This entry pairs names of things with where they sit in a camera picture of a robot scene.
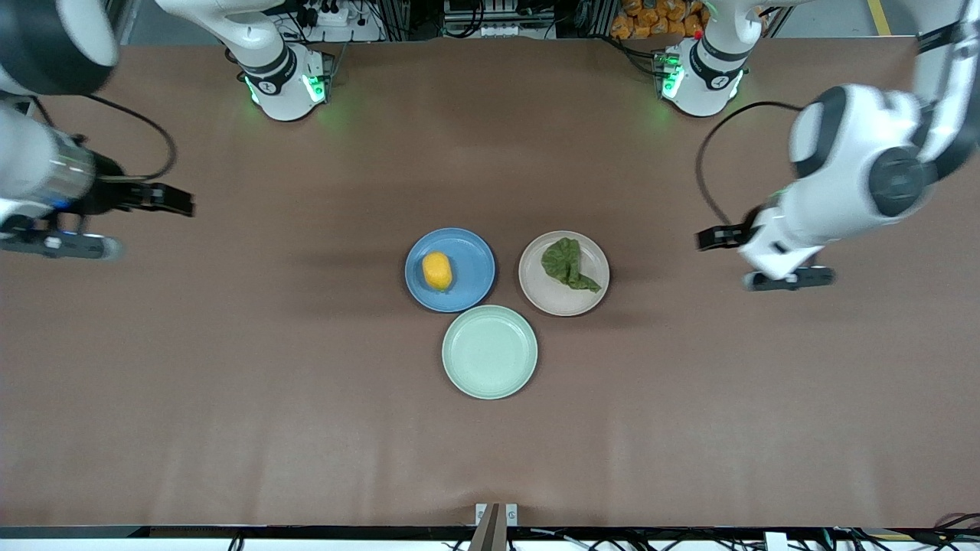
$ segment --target green leaf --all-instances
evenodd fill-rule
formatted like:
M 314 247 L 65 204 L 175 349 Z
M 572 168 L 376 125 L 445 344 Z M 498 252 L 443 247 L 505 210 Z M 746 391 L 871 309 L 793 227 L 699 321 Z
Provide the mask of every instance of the green leaf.
M 568 285 L 572 289 L 588 289 L 599 292 L 602 287 L 588 275 L 580 273 L 578 263 L 581 250 L 576 239 L 562 237 L 545 250 L 541 256 L 541 266 L 545 274 Z

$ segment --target yellow food item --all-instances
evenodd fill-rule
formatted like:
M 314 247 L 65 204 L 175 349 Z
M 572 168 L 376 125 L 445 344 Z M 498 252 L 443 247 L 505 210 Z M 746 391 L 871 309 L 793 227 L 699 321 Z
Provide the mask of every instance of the yellow food item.
M 643 0 L 622 0 L 622 11 L 629 17 L 635 17 L 643 9 Z
M 453 282 L 453 268 L 449 257 L 440 251 L 432 251 L 422 259 L 422 273 L 425 282 L 437 291 L 444 291 Z
M 660 19 L 660 17 L 657 15 L 657 10 L 644 8 L 643 10 L 640 10 L 640 14 L 636 16 L 636 23 L 640 26 L 654 26 L 654 23 L 656 23 L 658 19 Z
M 633 20 L 631 18 L 616 16 L 615 19 L 612 20 L 612 28 L 610 29 L 611 37 L 625 40 L 626 38 L 629 38 L 632 31 Z
M 687 4 L 681 0 L 657 0 L 657 15 L 679 22 L 687 14 Z

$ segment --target light green plate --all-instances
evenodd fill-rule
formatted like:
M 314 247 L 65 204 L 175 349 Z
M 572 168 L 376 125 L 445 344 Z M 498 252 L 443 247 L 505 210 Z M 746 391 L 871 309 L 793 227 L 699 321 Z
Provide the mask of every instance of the light green plate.
M 497 400 L 520 390 L 534 374 L 538 341 L 531 325 L 503 306 L 463 312 L 442 341 L 442 365 L 460 390 Z

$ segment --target white plate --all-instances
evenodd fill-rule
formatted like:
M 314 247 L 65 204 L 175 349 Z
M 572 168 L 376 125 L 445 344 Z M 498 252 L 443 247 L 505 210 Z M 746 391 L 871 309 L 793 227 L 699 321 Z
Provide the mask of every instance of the white plate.
M 578 241 L 582 251 L 579 271 L 602 286 L 599 292 L 572 289 L 545 274 L 541 257 L 548 247 L 563 237 Z M 610 263 L 599 245 L 585 235 L 574 231 L 552 231 L 527 245 L 524 254 L 520 255 L 517 275 L 520 278 L 520 288 L 531 304 L 554 316 L 578 316 L 595 308 L 606 296 L 606 290 L 610 286 Z

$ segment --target yellow floor stripe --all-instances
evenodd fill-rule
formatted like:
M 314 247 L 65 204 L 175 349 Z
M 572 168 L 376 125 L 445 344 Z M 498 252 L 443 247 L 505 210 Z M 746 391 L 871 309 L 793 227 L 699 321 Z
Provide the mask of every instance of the yellow floor stripe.
M 871 18 L 874 19 L 874 27 L 878 29 L 878 36 L 891 36 L 892 30 L 888 27 L 888 20 L 885 19 L 881 0 L 867 0 L 867 7 L 871 10 Z

